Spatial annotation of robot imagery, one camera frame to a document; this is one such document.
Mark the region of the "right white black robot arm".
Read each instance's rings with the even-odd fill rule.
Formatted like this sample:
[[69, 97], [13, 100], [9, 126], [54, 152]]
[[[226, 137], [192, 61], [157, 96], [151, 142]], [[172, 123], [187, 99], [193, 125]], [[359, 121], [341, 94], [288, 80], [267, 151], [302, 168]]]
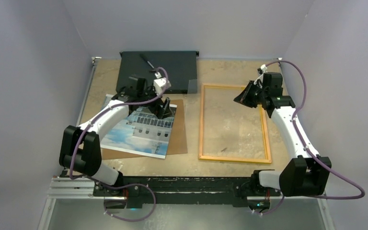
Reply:
[[284, 196], [320, 196], [325, 191], [331, 167], [328, 157], [321, 157], [312, 147], [295, 114], [292, 98], [283, 95], [283, 77], [280, 73], [266, 72], [249, 81], [234, 101], [250, 108], [262, 107], [276, 125], [285, 143], [290, 161], [282, 171], [257, 170], [250, 189], [261, 195], [268, 188], [279, 190]]

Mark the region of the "yellow wooden picture frame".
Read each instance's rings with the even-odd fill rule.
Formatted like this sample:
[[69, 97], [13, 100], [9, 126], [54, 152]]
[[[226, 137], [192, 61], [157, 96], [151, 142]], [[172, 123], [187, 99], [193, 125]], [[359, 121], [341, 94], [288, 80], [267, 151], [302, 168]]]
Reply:
[[236, 163], [256, 163], [256, 164], [271, 164], [272, 155], [270, 149], [269, 132], [267, 127], [266, 115], [263, 108], [259, 107], [260, 121], [262, 127], [263, 146], [264, 146], [264, 159], [252, 159], [252, 158], [240, 158], [240, 157], [221, 157], [221, 156], [206, 156], [203, 154], [204, 150], [204, 111], [205, 111], [205, 90], [206, 89], [219, 89], [219, 90], [241, 90], [243, 91], [246, 86], [241, 85], [228, 85], [217, 83], [202, 83], [200, 87], [200, 127], [199, 127], [199, 150], [198, 159], [206, 161], [226, 161]]

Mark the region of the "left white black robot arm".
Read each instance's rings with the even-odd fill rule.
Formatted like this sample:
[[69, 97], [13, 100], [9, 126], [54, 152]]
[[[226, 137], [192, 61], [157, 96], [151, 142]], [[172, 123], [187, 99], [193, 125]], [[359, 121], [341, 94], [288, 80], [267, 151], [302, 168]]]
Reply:
[[169, 99], [162, 99], [171, 84], [167, 77], [156, 75], [152, 85], [145, 78], [129, 78], [129, 84], [120, 88], [108, 104], [93, 118], [78, 125], [65, 128], [59, 154], [59, 165], [69, 169], [75, 179], [76, 171], [103, 184], [112, 196], [123, 192], [124, 183], [119, 171], [103, 163], [101, 141], [120, 121], [140, 107], [150, 109], [157, 118], [170, 114]]

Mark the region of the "sky building photo print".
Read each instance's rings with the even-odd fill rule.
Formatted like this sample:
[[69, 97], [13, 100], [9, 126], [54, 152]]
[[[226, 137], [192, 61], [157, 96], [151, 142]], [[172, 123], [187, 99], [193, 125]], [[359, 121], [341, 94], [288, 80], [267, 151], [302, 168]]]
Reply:
[[141, 105], [104, 136], [101, 141], [102, 158], [146, 156], [165, 159], [176, 109], [177, 105], [171, 104], [172, 114], [158, 119], [148, 107]]

